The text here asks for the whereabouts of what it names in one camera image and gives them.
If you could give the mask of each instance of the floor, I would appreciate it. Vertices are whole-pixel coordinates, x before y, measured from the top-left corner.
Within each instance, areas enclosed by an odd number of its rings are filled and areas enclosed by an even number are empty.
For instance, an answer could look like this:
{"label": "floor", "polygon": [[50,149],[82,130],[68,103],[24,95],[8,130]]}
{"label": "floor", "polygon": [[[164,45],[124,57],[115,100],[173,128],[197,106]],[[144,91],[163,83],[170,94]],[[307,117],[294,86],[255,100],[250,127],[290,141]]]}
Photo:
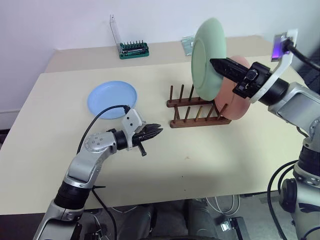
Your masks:
{"label": "floor", "polygon": [[[292,218],[289,213],[282,210],[278,204],[279,195],[272,192],[272,202],[274,210],[283,231],[288,240],[297,240],[295,228],[291,225]],[[222,210],[229,208],[231,205],[231,196],[221,196],[218,198]],[[153,236],[165,235],[186,235],[185,220],[182,214],[184,201],[159,202],[154,204],[158,209],[156,227],[152,231]],[[118,207],[119,210],[127,210],[129,206]],[[220,220],[221,215],[208,206],[207,208],[215,220]],[[117,222],[118,229],[121,228],[126,216],[130,213],[118,213],[112,211]],[[105,224],[108,229],[108,237],[113,239],[112,222],[107,214],[100,210],[96,214],[100,224]],[[39,214],[23,214],[23,215],[0,215],[0,240],[17,240],[32,239],[39,222],[43,217],[43,213]],[[239,211],[232,217],[243,217],[251,240],[280,240],[277,229],[272,221],[269,213],[266,194],[259,194],[252,197],[241,197]],[[87,230],[90,232],[95,225],[94,218],[91,214],[86,213],[82,221],[86,224]],[[221,240],[237,240],[234,230],[223,232],[220,225],[217,224],[216,232]]]}

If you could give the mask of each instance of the table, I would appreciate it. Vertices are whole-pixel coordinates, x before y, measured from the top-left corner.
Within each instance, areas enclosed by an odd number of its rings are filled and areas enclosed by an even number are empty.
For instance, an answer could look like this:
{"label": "table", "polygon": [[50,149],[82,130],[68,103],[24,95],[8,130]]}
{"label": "table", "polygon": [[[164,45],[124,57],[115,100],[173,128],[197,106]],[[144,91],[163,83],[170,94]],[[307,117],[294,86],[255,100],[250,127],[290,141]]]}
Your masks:
{"label": "table", "polygon": [[[275,66],[270,56],[247,60]],[[281,77],[303,82],[292,68]],[[96,185],[106,186],[97,192],[107,206],[265,191],[272,173],[299,156],[303,137],[262,103],[252,104],[243,118],[229,125],[170,128],[170,85],[174,98],[181,84],[183,96],[189,95],[189,62],[43,73],[0,151],[0,214],[47,210],[94,117],[87,96],[111,80],[132,84],[138,94],[135,109],[148,123],[161,124],[163,131],[143,143],[147,156],[141,157],[138,149],[121,150],[104,162]],[[196,111],[192,108],[189,117]],[[119,119],[99,119],[90,133],[119,127]],[[85,207],[100,205],[90,195]]]}

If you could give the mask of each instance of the green plate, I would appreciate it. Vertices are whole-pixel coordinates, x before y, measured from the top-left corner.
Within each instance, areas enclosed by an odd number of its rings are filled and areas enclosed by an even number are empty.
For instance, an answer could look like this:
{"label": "green plate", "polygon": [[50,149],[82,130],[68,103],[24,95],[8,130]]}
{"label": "green plate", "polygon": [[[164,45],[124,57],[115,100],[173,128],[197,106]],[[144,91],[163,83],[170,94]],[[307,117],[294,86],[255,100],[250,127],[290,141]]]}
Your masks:
{"label": "green plate", "polygon": [[225,59],[226,57],[224,30],[217,19],[210,18],[196,32],[191,59],[194,89],[203,100],[213,100],[223,80],[223,76],[212,67],[210,59]]}

